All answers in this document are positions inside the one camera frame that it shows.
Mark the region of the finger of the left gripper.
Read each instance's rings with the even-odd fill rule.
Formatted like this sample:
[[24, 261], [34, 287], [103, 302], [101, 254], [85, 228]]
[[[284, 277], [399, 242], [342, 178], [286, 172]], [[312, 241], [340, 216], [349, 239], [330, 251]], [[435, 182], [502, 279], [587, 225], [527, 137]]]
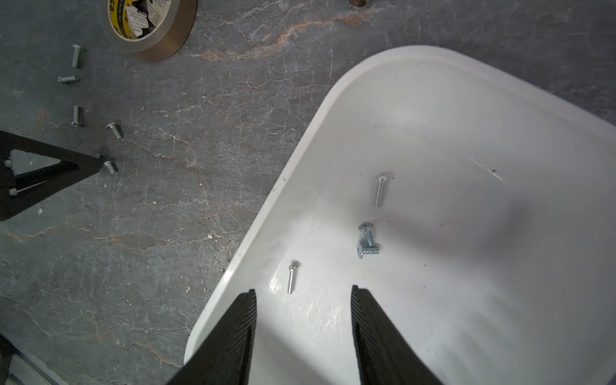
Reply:
[[[17, 174], [11, 152], [19, 150], [56, 159], [44, 168]], [[51, 144], [1, 132], [1, 220], [9, 220], [48, 197], [104, 168], [102, 157], [93, 157]]]

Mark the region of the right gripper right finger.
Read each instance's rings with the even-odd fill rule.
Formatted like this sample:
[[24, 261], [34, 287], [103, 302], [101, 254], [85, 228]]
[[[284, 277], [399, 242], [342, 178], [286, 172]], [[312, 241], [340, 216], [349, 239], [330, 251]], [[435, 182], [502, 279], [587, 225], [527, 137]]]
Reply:
[[371, 292], [353, 286], [351, 325], [362, 384], [440, 384]]

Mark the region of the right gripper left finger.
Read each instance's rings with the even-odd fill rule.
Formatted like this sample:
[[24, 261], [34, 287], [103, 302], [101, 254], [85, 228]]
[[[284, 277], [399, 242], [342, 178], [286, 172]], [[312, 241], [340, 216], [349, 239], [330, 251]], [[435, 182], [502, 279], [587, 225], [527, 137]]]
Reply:
[[247, 384], [257, 326], [255, 290], [241, 293], [170, 384]]

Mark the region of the silver screw crossed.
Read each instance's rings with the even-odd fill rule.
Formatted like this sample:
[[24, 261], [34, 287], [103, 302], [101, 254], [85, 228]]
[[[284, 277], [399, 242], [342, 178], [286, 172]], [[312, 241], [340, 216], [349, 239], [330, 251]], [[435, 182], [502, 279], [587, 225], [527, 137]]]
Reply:
[[368, 246], [359, 242], [357, 245], [357, 255], [359, 259], [363, 259], [366, 255], [375, 255], [380, 253], [380, 248], [377, 246]]
[[373, 224], [364, 222], [359, 225], [358, 229], [364, 234], [364, 239], [368, 247], [375, 247], [374, 238], [372, 236]]

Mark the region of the white plastic storage box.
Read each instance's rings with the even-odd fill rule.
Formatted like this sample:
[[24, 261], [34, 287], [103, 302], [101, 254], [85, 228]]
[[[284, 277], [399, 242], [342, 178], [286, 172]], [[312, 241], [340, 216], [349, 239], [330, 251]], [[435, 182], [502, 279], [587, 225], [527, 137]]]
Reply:
[[[359, 259], [364, 222], [380, 253]], [[609, 383], [614, 125], [447, 49], [364, 60], [322, 102], [184, 356], [253, 289], [250, 383], [359, 383], [353, 286], [444, 383]]]

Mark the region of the silver screw long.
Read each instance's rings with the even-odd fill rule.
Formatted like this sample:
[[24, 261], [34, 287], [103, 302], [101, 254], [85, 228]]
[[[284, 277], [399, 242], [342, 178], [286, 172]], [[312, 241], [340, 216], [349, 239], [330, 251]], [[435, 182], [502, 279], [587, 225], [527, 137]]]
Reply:
[[384, 186], [385, 183], [388, 181], [388, 177], [386, 175], [378, 175], [375, 180], [377, 182], [377, 185], [375, 190], [374, 207], [378, 209], [382, 204]]

